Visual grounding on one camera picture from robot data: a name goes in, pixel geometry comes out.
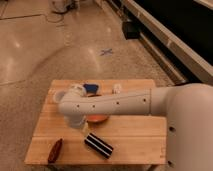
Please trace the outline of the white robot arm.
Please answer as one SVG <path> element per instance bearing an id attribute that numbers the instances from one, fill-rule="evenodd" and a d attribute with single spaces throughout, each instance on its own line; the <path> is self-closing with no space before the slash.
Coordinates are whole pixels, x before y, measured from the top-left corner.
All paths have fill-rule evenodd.
<path id="1" fill-rule="evenodd" d="M 166 171 L 213 171 L 213 86 L 193 83 L 88 97 L 76 84 L 58 104 L 81 124 L 86 115 L 151 115 L 167 118 Z"/>

